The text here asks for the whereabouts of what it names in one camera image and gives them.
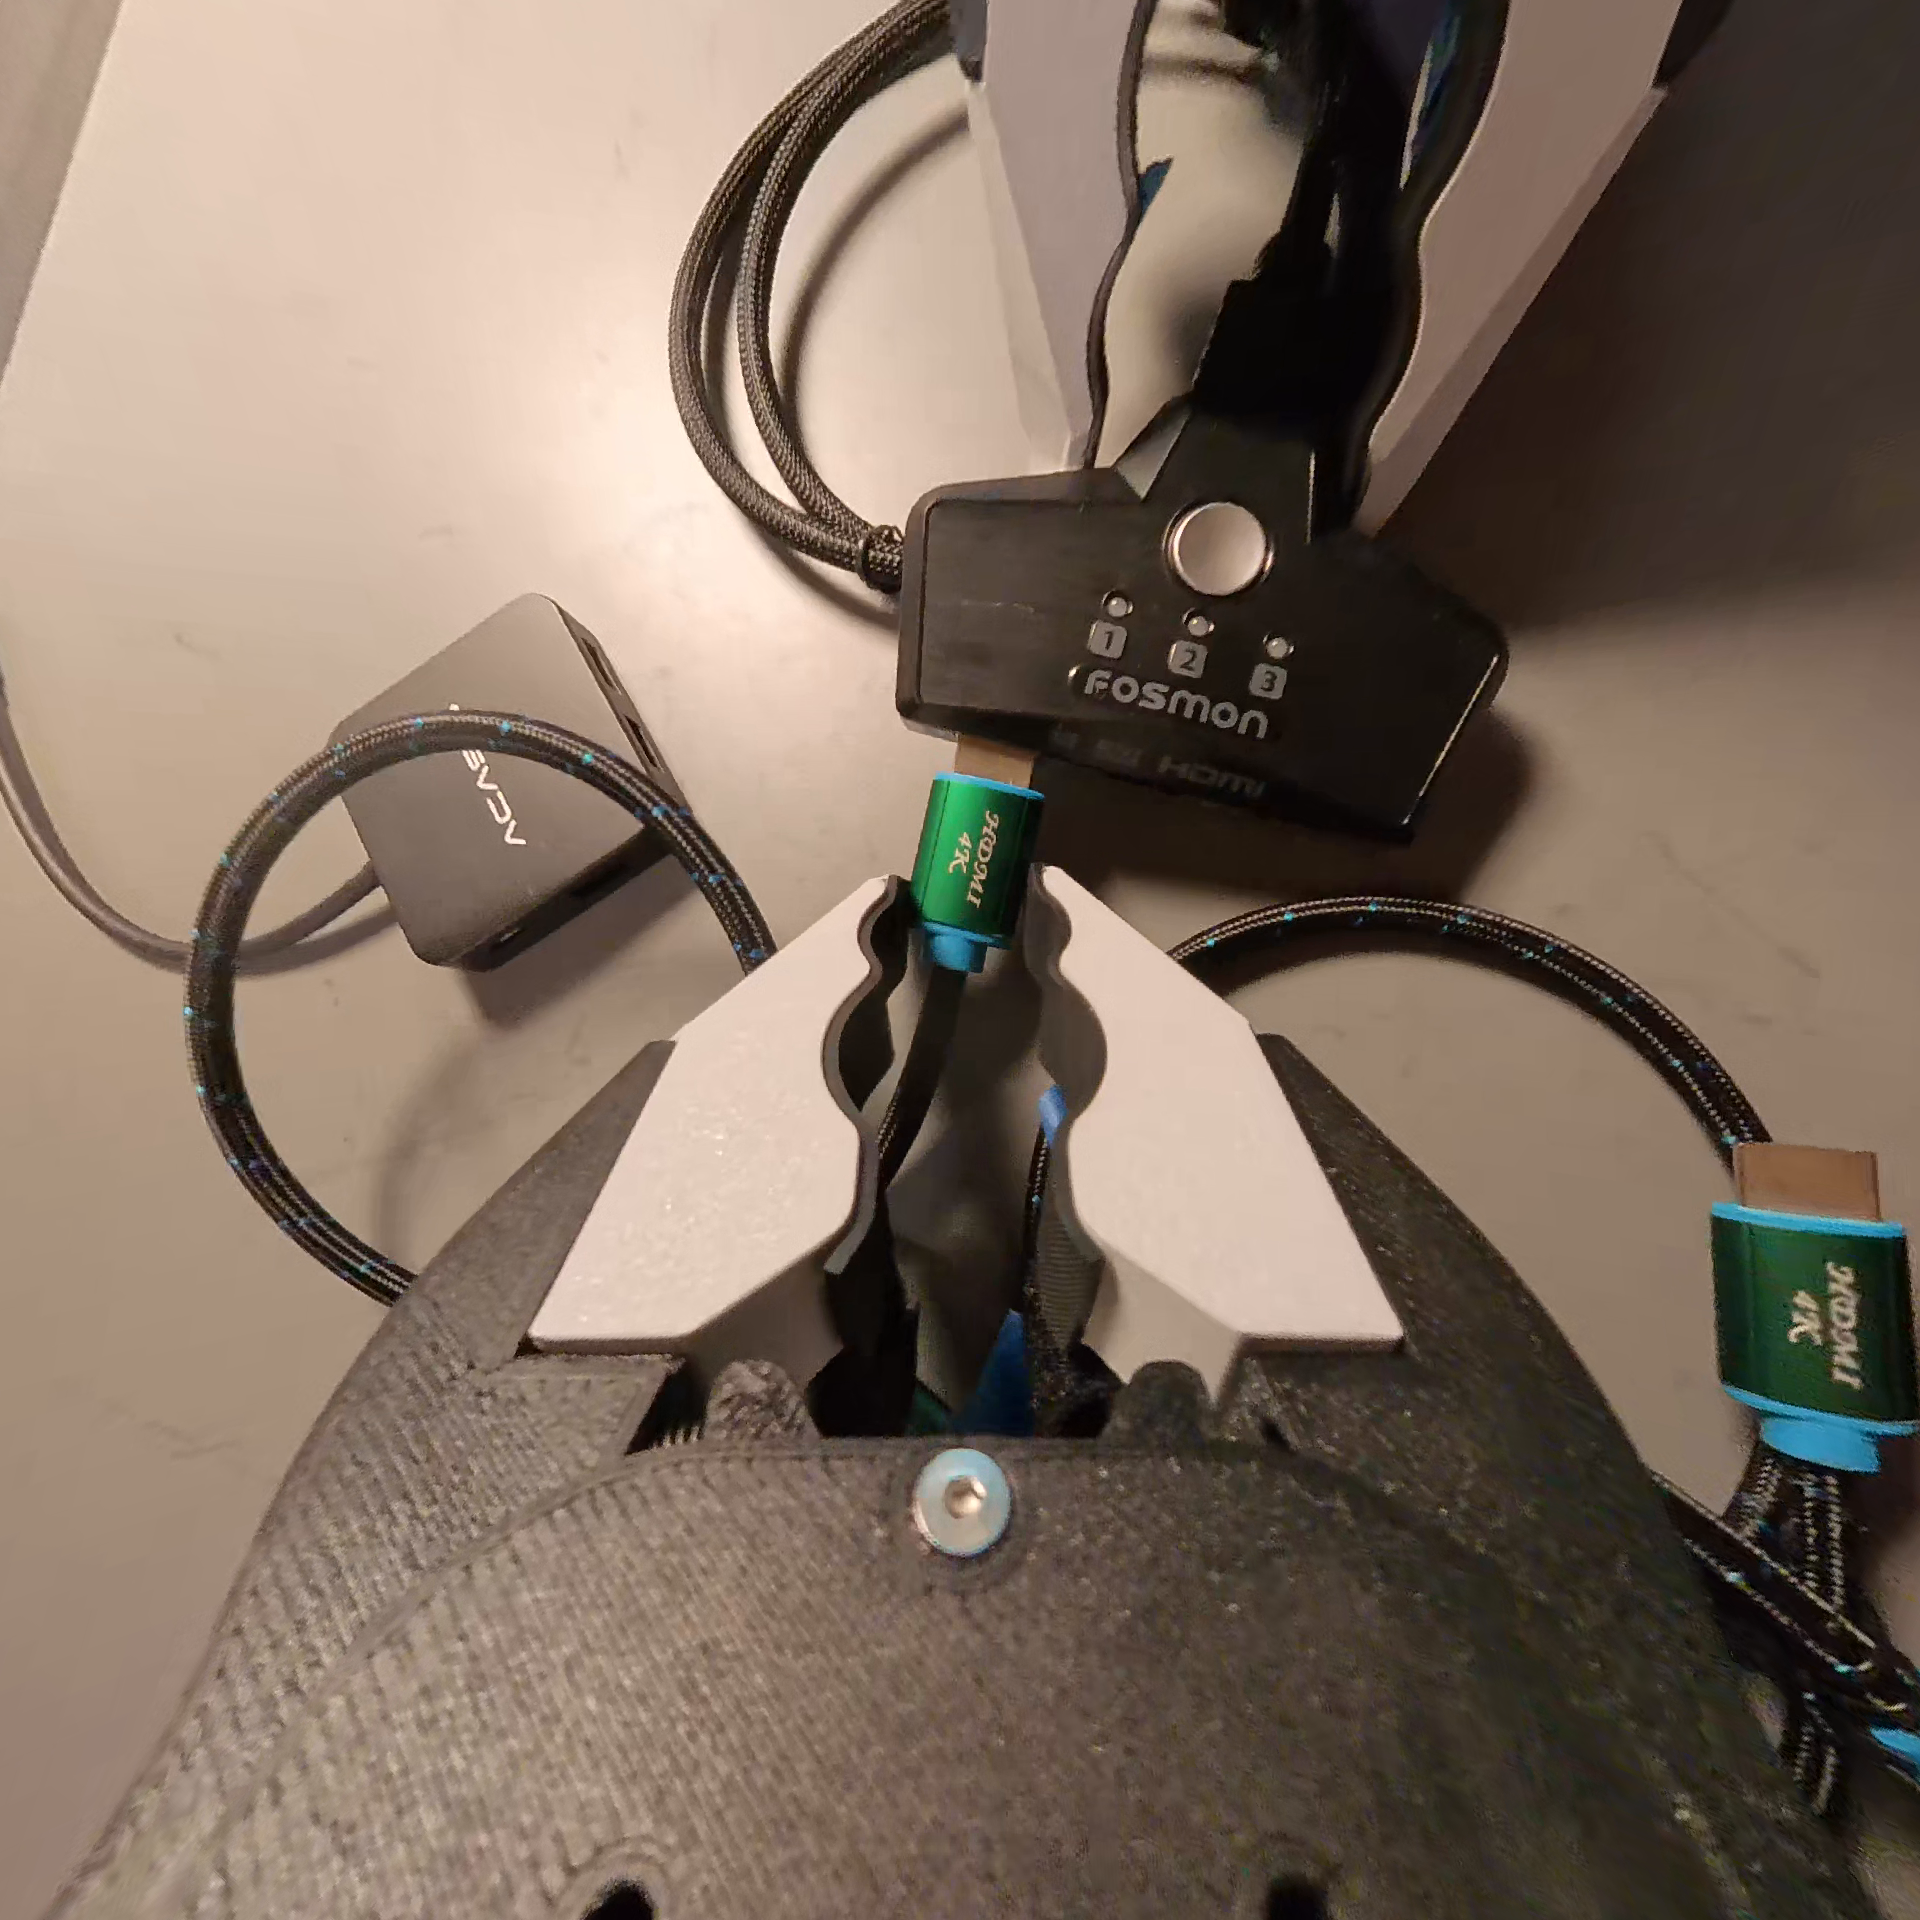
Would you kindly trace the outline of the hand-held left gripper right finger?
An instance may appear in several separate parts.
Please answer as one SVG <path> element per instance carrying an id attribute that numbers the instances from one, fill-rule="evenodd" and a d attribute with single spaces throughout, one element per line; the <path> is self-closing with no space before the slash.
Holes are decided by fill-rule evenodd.
<path id="1" fill-rule="evenodd" d="M 1024 957 L 1084 1338 L 1117 1381 L 1254 1353 L 1392 1353 L 1403 1325 L 1254 1029 L 1064 868 L 1029 873 Z"/>

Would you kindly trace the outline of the black hdmi switch box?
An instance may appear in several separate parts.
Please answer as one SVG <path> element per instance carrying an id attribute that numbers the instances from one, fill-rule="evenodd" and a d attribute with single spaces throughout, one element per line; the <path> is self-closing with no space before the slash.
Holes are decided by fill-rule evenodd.
<path id="1" fill-rule="evenodd" d="M 1318 473 L 1295 434 L 1174 405 L 1114 465 L 925 493 L 903 536 L 900 716 L 1408 838 L 1506 641 L 1332 526 Z"/>

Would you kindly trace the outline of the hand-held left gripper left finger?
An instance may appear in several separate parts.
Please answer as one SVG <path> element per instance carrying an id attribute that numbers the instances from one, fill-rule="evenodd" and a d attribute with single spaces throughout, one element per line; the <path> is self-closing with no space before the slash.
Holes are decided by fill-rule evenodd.
<path id="1" fill-rule="evenodd" d="M 910 901 L 874 878 L 686 1021 L 527 1337 L 542 1353 L 664 1353 L 716 1373 L 819 1373 L 828 1280 L 877 1205 L 874 1119 Z"/>

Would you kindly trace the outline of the dark grey usb hub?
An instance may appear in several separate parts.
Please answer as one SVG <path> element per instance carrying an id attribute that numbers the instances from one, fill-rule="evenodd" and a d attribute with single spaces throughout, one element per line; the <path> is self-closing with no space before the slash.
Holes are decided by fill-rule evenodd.
<path id="1" fill-rule="evenodd" d="M 352 711 L 331 741 L 420 712 L 520 716 L 621 757 L 684 799 L 598 638 L 538 591 Z M 500 734 L 373 775 L 346 806 L 406 944 L 440 966 L 493 968 L 664 856 L 652 828 L 503 752 Z"/>

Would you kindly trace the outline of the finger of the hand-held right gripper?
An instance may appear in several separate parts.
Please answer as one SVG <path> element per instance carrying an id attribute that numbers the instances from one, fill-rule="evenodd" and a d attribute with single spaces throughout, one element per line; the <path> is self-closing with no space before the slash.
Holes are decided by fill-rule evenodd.
<path id="1" fill-rule="evenodd" d="M 1399 305 L 1364 401 L 1360 528 L 1413 489 L 1652 116 L 1677 14 L 1447 6 L 1389 229 Z"/>
<path id="2" fill-rule="evenodd" d="M 1181 252 L 1140 153 L 1152 1 L 966 6 L 966 126 L 1038 469 L 1119 456 L 1183 380 Z"/>

